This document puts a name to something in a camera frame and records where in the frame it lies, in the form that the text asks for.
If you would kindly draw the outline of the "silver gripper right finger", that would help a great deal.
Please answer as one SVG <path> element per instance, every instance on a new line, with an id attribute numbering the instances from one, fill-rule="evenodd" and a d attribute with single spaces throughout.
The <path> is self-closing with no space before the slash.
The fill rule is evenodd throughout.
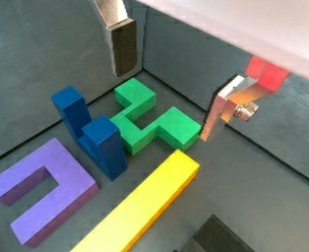
<path id="1" fill-rule="evenodd" d="M 213 139 L 232 117 L 248 121 L 255 115 L 259 106 L 253 102 L 236 104 L 228 100 L 231 94 L 251 86 L 255 82 L 249 77 L 233 75 L 213 93 L 199 132 L 199 138 L 203 141 Z"/>

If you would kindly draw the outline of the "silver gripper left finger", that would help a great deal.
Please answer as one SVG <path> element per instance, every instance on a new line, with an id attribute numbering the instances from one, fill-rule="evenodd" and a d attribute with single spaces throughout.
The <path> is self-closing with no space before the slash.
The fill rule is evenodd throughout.
<path id="1" fill-rule="evenodd" d="M 137 64 L 136 21 L 126 14 L 122 0 L 89 1 L 105 29 L 113 73 L 120 77 Z"/>

